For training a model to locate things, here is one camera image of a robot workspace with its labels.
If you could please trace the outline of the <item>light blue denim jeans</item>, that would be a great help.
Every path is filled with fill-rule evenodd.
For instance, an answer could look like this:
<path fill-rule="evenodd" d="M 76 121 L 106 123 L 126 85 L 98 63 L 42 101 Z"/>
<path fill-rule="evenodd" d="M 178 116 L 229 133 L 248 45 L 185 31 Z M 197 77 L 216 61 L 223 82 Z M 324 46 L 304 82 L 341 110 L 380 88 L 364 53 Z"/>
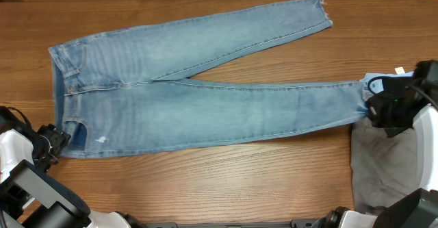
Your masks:
<path fill-rule="evenodd" d="M 49 49 L 65 157 L 121 157 L 296 136 L 366 115 L 360 81 L 224 84 L 195 75 L 332 25 L 323 0 L 107 31 Z"/>

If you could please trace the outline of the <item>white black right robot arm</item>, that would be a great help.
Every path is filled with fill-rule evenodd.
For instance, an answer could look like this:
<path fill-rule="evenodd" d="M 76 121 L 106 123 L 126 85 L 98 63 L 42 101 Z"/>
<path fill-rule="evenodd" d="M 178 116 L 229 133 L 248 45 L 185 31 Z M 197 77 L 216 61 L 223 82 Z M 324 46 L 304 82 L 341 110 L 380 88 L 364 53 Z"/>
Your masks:
<path fill-rule="evenodd" d="M 305 227 L 437 226 L 437 61 L 362 79 L 366 117 L 352 126 L 355 208 Z"/>

